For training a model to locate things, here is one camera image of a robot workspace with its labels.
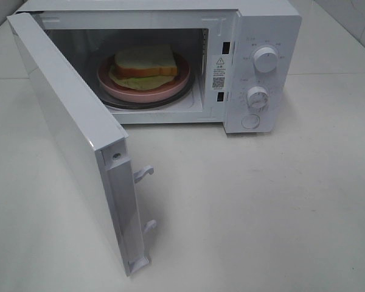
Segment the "round button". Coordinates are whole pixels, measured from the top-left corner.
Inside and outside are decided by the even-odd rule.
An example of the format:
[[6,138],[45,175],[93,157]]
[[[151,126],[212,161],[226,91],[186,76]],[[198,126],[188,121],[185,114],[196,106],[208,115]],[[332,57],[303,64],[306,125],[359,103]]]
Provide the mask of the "round button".
[[252,130],[259,126],[260,117],[255,114],[250,114],[242,119],[242,126],[245,129]]
[[269,94],[265,88],[261,86],[255,86],[248,91],[248,105],[250,108],[256,110],[263,108],[268,104]]
[[254,66],[261,73],[268,73],[277,67],[278,54],[272,47],[262,47],[254,53]]

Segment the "qr code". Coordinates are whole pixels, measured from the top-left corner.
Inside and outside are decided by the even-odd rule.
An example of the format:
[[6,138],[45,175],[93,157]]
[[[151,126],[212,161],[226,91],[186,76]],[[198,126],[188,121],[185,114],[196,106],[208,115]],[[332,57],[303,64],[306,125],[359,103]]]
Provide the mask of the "qr code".
[[224,87],[224,77],[214,77],[212,79],[212,88],[223,88]]

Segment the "control panel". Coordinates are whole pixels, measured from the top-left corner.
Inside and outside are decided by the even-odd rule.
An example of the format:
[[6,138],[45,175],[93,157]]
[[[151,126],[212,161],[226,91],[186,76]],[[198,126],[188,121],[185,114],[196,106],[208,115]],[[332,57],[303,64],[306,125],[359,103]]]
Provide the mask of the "control panel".
[[226,104],[227,133],[269,132],[282,99],[300,16],[240,16]]

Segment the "microwave door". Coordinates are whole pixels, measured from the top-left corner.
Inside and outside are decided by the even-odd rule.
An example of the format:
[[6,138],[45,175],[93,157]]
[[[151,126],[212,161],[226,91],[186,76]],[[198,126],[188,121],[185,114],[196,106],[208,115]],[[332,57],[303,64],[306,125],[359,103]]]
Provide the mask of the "microwave door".
[[21,13],[8,20],[49,130],[130,275],[148,264],[134,181],[152,169],[133,174],[125,130],[34,18]]

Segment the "microwave casing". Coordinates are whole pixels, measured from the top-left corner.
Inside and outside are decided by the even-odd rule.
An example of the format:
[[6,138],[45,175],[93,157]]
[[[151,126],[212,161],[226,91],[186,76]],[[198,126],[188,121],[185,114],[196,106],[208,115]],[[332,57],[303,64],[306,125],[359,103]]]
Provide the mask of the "microwave casing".
[[[223,122],[228,133],[270,131],[301,18],[286,0],[28,0],[9,16],[9,22],[49,130],[100,229],[115,251],[119,247],[129,276],[149,263],[144,232],[154,221],[141,222],[134,185],[151,174],[152,168],[133,173],[128,135],[120,124]],[[228,66],[226,87],[221,89],[223,102],[216,98],[220,90],[207,84],[201,111],[108,109],[45,33],[54,29],[133,28],[209,29],[206,61],[211,67],[206,80],[213,77],[212,62],[222,58]],[[231,43],[228,54],[220,51],[225,41]],[[276,50],[277,66],[271,72],[257,72],[254,52],[266,47]],[[264,110],[252,111],[247,94],[257,87],[266,89],[271,100]]]

